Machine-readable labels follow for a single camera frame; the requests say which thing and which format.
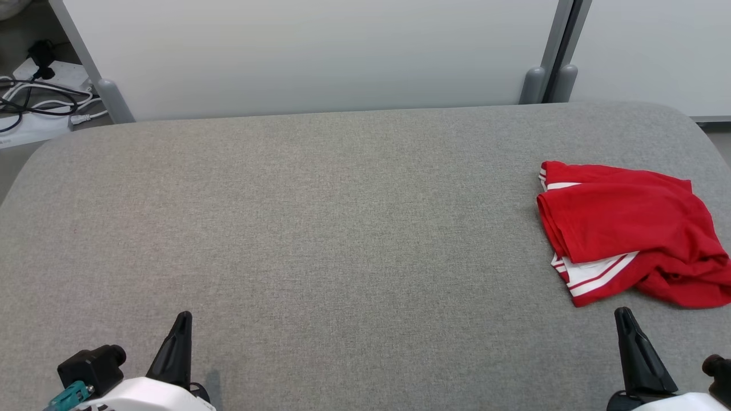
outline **power strip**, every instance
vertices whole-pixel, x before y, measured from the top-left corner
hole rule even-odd
[[[51,108],[48,111],[65,113],[68,107]],[[0,129],[12,126],[18,117],[0,118]],[[50,140],[71,132],[69,116],[46,116],[38,113],[24,113],[20,124],[10,131],[0,133],[0,149]]]
[[[89,80],[84,66],[65,61],[54,61],[49,67],[53,70],[54,76],[47,80],[41,78],[39,81],[78,91],[91,91],[91,80]],[[12,72],[12,75],[18,80],[29,80],[37,71],[38,66],[33,59],[27,59]]]

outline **white cable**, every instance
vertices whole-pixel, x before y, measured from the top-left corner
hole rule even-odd
[[[24,84],[21,84],[20,86],[16,87],[15,89],[11,89],[7,93],[5,93],[5,95],[3,96],[3,99],[8,100],[8,101],[12,101],[13,97],[15,97],[15,95],[20,90],[23,90],[24,88],[29,88],[29,87],[45,88],[47,90],[57,90],[57,91],[62,91],[64,93],[68,93],[68,91],[62,90],[62,89],[57,88],[57,87],[54,87],[54,86],[47,86],[45,84],[36,84],[36,83],[24,83]],[[83,100],[82,102],[78,102],[77,103],[79,105],[82,105],[84,103],[90,102],[91,99],[94,98],[94,95],[90,91],[79,91],[79,92],[80,93],[84,93],[84,94],[88,94],[88,97],[86,97],[86,100]],[[64,105],[73,105],[73,103],[64,103]]]
[[[98,112],[97,114],[92,114],[91,116],[89,116],[89,118],[97,118],[97,117],[101,117],[101,116],[103,116],[104,114],[107,114],[107,113],[108,113],[108,112],[107,112],[106,110],[104,110],[104,111],[99,111],[99,112]]]
[[[81,110],[81,109],[85,108],[86,106],[90,105],[91,103],[100,102],[100,101],[102,101],[102,99],[100,99],[100,98],[91,99],[91,100],[85,102],[84,104],[80,105],[79,108],[78,108],[78,110]],[[98,112],[96,114],[83,114],[81,116],[71,116],[71,123],[72,124],[80,124],[80,123],[83,123],[84,121],[89,121],[91,119],[94,119],[94,118],[97,118],[97,117],[101,117],[101,116],[103,116],[105,114],[107,114],[107,111],[106,110],[100,111],[100,112]]]
[[[14,78],[8,77],[6,75],[0,76],[0,80],[1,79],[12,80],[13,82],[15,82],[15,79]],[[57,88],[57,87],[52,86],[50,84],[16,83],[13,87],[10,88],[10,90],[8,90],[5,93],[5,95],[2,98],[5,99],[5,100],[8,100],[8,101],[12,101],[12,99],[15,97],[16,94],[18,94],[18,92],[20,90],[22,90],[24,88],[30,88],[30,87],[46,88],[47,90],[56,90],[56,91],[62,91],[64,93],[68,93],[68,91],[63,90],[61,88]],[[84,99],[83,101],[80,101],[80,102],[76,102],[75,103],[77,105],[77,107],[76,107],[76,110],[77,111],[85,108],[86,106],[90,105],[91,103],[102,101],[102,99],[100,99],[98,97],[95,99],[94,98],[94,95],[90,91],[83,91],[82,90],[80,92],[81,93],[84,93],[84,94],[88,94],[88,97],[86,97],[86,99]],[[66,105],[66,106],[73,106],[74,105],[74,103],[72,103],[72,102],[65,102],[65,101],[61,101],[61,100],[46,100],[44,102],[39,102],[39,103],[34,104],[32,108],[39,108],[39,107],[42,107],[42,106],[44,106],[46,104],[57,104],[57,105]],[[83,115],[79,115],[79,116],[69,116],[69,119],[70,119],[70,121],[71,121],[72,124],[80,124],[80,123],[83,123],[85,121],[90,121],[93,118],[98,118],[98,117],[104,116],[105,114],[107,114],[107,111],[106,110],[101,111],[101,112],[96,113],[96,114],[83,114]]]

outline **white stripe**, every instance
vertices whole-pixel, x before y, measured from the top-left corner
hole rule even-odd
[[[575,186],[577,184],[581,184],[581,183],[551,183],[551,184],[548,184],[547,185],[547,188],[549,190],[563,189],[563,188],[566,188],[566,187]]]
[[[612,267],[611,270],[609,270],[605,275],[599,277],[598,279],[595,279],[592,282],[587,282],[586,284],[582,284],[582,285],[574,288],[573,290],[569,290],[569,291],[571,291],[571,295],[573,295],[574,297],[578,297],[579,295],[586,294],[590,291],[594,291],[597,288],[612,281],[612,279],[617,274],[619,274],[620,271],[624,270],[624,268],[627,267],[632,262],[632,260],[635,259],[635,257],[637,256],[637,253],[638,253],[637,251],[629,253],[624,258],[624,260],[620,261],[619,264]]]

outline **floor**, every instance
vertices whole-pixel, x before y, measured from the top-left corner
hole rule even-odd
[[[99,118],[97,121],[79,124],[75,129],[84,129],[106,124],[111,124],[108,116]],[[724,157],[726,163],[731,167],[731,126],[708,126],[703,131],[705,131],[713,144],[716,145],[716,148]],[[2,203],[8,190],[10,190],[12,182],[26,163],[26,160],[42,144],[43,142],[39,142],[0,150],[0,203]]]

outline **black connector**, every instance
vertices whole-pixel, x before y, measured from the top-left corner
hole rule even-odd
[[[91,398],[99,398],[111,391],[124,378],[119,366],[127,360],[127,354],[118,345],[102,345],[95,350],[81,350],[61,363],[58,376],[64,389],[74,381],[94,387]]]
[[[33,79],[42,78],[50,80],[56,75],[49,66],[56,61],[56,55],[53,54],[53,44],[49,40],[39,40],[28,49],[28,57],[38,66],[38,71]]]

